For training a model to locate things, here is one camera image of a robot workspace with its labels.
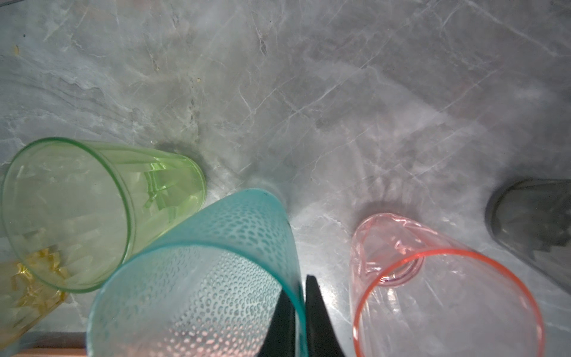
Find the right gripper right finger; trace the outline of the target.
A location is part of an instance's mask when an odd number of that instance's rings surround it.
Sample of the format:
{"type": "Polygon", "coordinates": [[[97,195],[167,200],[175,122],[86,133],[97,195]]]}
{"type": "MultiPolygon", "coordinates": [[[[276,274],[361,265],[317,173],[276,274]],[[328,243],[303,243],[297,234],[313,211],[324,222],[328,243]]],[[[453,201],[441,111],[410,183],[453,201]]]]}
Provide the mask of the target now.
{"type": "Polygon", "coordinates": [[[313,275],[306,276],[306,333],[309,356],[345,357],[313,275]]]}

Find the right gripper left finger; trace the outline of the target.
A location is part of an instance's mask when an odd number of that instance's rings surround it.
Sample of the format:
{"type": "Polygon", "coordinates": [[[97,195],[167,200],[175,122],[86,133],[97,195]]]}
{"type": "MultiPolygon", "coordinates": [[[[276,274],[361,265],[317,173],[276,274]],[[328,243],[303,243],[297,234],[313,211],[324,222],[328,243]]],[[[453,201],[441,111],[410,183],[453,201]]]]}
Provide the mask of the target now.
{"type": "Polygon", "coordinates": [[[296,330],[295,308],[286,292],[282,290],[258,357],[294,357],[296,330]]]}

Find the teal tall glass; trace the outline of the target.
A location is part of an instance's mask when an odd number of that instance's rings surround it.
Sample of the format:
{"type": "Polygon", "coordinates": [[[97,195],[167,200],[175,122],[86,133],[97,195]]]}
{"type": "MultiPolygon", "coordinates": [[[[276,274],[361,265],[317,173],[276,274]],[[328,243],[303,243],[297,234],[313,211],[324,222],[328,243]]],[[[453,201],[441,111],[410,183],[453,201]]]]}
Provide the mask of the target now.
{"type": "Polygon", "coordinates": [[[258,356],[281,291],[307,355],[297,249],[282,202],[231,194],[123,264],[92,305],[89,356],[258,356]]]}

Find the pink plastic tray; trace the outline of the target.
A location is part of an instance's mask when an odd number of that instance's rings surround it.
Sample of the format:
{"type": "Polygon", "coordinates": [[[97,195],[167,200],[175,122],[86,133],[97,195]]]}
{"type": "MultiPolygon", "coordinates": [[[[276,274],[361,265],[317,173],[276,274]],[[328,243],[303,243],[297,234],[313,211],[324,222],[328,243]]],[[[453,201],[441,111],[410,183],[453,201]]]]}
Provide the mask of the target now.
{"type": "Polygon", "coordinates": [[[34,348],[22,350],[13,357],[87,357],[87,352],[76,348],[34,348]]]}

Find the grey smoke tall glass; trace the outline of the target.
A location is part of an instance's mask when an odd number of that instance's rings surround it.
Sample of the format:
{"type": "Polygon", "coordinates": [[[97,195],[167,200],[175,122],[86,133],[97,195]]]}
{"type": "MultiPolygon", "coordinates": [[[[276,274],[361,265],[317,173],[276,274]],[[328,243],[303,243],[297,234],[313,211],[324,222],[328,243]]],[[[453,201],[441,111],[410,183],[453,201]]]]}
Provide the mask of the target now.
{"type": "Polygon", "coordinates": [[[570,293],[570,180],[516,178],[487,202],[492,239],[570,293]]]}

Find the short amber glass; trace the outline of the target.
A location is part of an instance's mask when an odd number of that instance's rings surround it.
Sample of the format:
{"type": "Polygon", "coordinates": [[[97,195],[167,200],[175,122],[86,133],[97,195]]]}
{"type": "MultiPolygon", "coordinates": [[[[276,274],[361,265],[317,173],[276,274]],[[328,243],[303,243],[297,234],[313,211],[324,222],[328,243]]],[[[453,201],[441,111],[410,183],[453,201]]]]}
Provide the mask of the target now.
{"type": "Polygon", "coordinates": [[[61,305],[67,294],[38,280],[19,261],[1,263],[1,349],[61,305]]]}

